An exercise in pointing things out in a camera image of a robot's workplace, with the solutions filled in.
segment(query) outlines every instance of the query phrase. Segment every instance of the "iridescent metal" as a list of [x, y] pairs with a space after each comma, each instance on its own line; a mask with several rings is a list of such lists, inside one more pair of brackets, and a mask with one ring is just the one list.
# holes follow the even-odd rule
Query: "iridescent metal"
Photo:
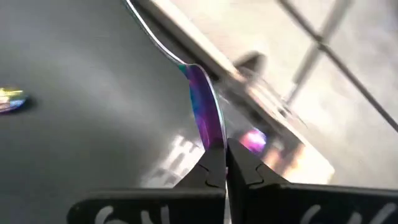
[[12, 111], [26, 102], [27, 95], [23, 90], [0, 88], [0, 113]]
[[197, 64], [188, 64], [174, 55], [154, 35], [139, 15], [131, 0], [125, 0], [127, 6], [138, 23], [150, 37], [155, 46], [173, 63], [178, 65], [181, 72], [189, 80], [190, 96], [203, 147], [223, 147], [226, 149], [226, 133], [223, 113], [218, 105], [217, 96], [205, 70]]

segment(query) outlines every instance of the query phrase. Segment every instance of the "metal bar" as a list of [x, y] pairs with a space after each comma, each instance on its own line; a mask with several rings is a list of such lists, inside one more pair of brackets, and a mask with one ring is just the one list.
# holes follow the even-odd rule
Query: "metal bar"
[[[280, 1], [283, 2], [283, 6], [288, 4], [286, 0]], [[333, 5], [333, 9], [329, 13], [328, 18], [326, 19], [326, 22], [322, 27], [321, 34], [317, 34], [319, 40], [316, 43], [312, 44], [312, 46], [310, 47], [310, 51], [308, 52], [302, 63], [302, 66], [299, 68], [298, 72], [294, 76], [293, 82], [295, 86], [293, 87], [293, 90], [289, 93], [288, 97], [285, 97], [287, 105], [292, 104], [299, 91], [303, 88], [304, 84], [310, 78], [310, 71], [315, 66], [320, 56], [320, 50], [318, 48], [319, 43], [329, 42], [336, 28], [343, 20], [344, 15], [349, 9], [351, 3], [352, 1], [350, 0], [337, 0]]]
[[290, 15], [302, 26], [302, 28], [310, 35], [310, 37], [318, 42], [318, 48], [326, 54], [330, 60], [341, 70], [343, 75], [358, 89], [365, 99], [373, 106], [373, 108], [387, 121], [387, 123], [398, 133], [398, 124], [380, 105], [375, 97], [370, 94], [369, 90], [354, 76], [351, 70], [338, 58], [337, 54], [326, 44], [322, 43], [322, 38], [309, 26], [308, 22], [298, 13], [294, 6], [290, 5], [286, 0], [280, 0], [280, 3], [290, 13]]

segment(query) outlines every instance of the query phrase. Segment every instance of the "gray surface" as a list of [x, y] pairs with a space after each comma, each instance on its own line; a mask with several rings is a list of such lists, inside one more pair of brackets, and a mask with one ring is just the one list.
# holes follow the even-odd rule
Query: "gray surface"
[[121, 1], [1, 0], [0, 83], [36, 107], [0, 117], [0, 220], [65, 223], [84, 193], [138, 186], [181, 128], [188, 85]]

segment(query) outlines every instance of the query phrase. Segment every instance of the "metal rod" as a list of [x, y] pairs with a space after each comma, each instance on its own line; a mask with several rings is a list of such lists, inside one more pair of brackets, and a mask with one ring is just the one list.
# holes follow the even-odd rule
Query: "metal rod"
[[379, 102], [370, 94], [369, 90], [354, 76], [349, 68], [338, 58], [337, 54], [326, 44], [322, 43], [322, 38], [308, 25], [308, 22], [291, 6], [286, 0], [280, 0], [282, 5], [290, 12], [290, 15], [302, 26], [302, 28], [310, 35], [310, 37], [318, 42], [318, 48], [322, 50], [326, 56], [332, 60], [341, 70], [342, 74], [358, 89], [365, 99], [373, 106], [373, 108], [387, 121], [387, 123], [398, 133], [398, 124], [380, 105]]
[[[286, 3], [285, 0], [281, 0], [283, 6], [285, 6]], [[311, 70], [315, 66], [316, 62], [319, 59], [320, 56], [320, 50], [318, 48], [319, 43], [323, 42], [328, 43], [330, 38], [332, 37], [333, 33], [335, 32], [336, 28], [340, 24], [340, 22], [343, 20], [344, 15], [346, 14], [347, 10], [349, 9], [349, 6], [351, 5], [352, 1], [349, 0], [338, 0], [335, 2], [333, 5], [333, 9], [329, 13], [328, 18], [326, 19], [325, 24], [323, 25], [321, 29], [321, 34], [316, 34], [315, 31], [312, 32], [316, 34], [319, 37], [319, 40], [317, 40], [316, 43], [313, 43], [312, 46], [310, 47], [310, 50], [305, 57], [301, 67], [299, 68], [298, 72], [294, 76], [294, 84], [295, 86], [293, 87], [293, 90], [290, 91], [288, 97], [285, 97], [286, 99], [286, 104], [291, 105], [296, 96], [298, 95], [299, 91], [303, 88], [303, 86], [306, 84], [307, 80], [311, 76]]]

